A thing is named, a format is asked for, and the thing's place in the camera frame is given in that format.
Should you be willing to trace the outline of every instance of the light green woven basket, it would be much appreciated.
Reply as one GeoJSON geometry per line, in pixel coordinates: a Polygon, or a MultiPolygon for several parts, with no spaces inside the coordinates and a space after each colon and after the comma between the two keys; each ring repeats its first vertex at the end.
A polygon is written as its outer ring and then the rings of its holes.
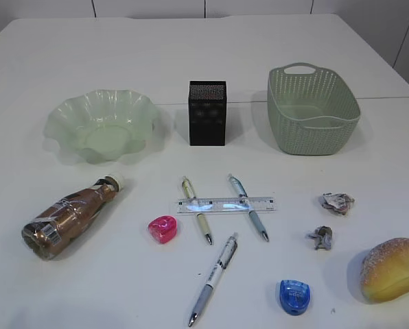
{"type": "Polygon", "coordinates": [[[270,71],[268,119],[278,146],[286,153],[325,156],[339,151],[360,118],[349,87],[334,71],[295,63],[270,71]],[[296,66],[312,73],[286,73],[296,66]]]}

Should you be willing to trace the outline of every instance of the bread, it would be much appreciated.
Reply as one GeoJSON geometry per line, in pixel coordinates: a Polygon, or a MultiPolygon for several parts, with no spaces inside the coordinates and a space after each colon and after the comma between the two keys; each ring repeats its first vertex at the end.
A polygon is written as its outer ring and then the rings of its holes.
{"type": "Polygon", "coordinates": [[[409,239],[392,239],[372,249],[363,260],[360,288],[370,302],[409,292],[409,239]]]}

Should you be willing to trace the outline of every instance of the pencil holder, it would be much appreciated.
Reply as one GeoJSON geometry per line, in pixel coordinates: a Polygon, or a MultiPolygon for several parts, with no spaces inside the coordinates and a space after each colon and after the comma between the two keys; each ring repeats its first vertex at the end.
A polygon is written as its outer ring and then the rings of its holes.
{"type": "Polygon", "coordinates": [[[224,146],[226,140],[226,82],[189,83],[189,144],[224,146]]]}

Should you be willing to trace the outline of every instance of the ballpoint pen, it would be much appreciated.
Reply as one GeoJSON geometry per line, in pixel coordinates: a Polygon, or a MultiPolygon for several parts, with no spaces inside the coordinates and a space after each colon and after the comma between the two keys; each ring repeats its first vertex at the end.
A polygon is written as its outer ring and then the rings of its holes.
{"type": "MultiPolygon", "coordinates": [[[[197,199],[196,192],[194,188],[192,187],[191,181],[186,176],[183,176],[182,189],[187,199],[192,199],[192,200],[197,199]]],[[[198,226],[200,226],[200,230],[202,231],[207,242],[209,242],[209,244],[212,245],[213,241],[212,241],[211,229],[209,228],[205,215],[202,213],[198,213],[196,216],[197,216],[198,226]]]]}
{"type": "MultiPolygon", "coordinates": [[[[241,185],[241,182],[237,178],[233,177],[231,173],[229,174],[229,182],[232,184],[233,188],[238,193],[238,196],[243,198],[244,202],[249,205],[246,190],[244,190],[244,187],[241,185]]],[[[248,212],[250,220],[257,229],[258,233],[260,233],[264,240],[268,242],[268,234],[266,228],[262,224],[261,219],[259,219],[257,212],[252,208],[250,209],[251,210],[249,210],[248,212]]]]}
{"type": "Polygon", "coordinates": [[[191,317],[189,318],[189,327],[191,327],[197,318],[201,316],[207,302],[211,299],[213,290],[217,287],[217,283],[221,278],[223,271],[228,267],[232,256],[238,247],[237,238],[238,233],[235,232],[227,240],[220,257],[218,257],[217,263],[212,269],[211,275],[208,277],[206,284],[204,285],[203,290],[197,299],[196,305],[192,309],[191,317]]]}

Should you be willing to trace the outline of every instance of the white pen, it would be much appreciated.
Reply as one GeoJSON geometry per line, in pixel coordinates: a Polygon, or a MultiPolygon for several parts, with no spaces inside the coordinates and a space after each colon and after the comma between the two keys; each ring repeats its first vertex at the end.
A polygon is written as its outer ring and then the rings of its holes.
{"type": "Polygon", "coordinates": [[[200,293],[200,297],[197,299],[196,305],[192,309],[191,317],[189,318],[189,327],[191,327],[199,316],[201,316],[207,302],[211,299],[213,290],[217,287],[217,283],[220,280],[223,271],[228,267],[232,256],[238,247],[237,238],[238,233],[235,232],[227,240],[220,257],[218,257],[217,263],[212,269],[211,275],[208,277],[206,284],[200,293]]]}

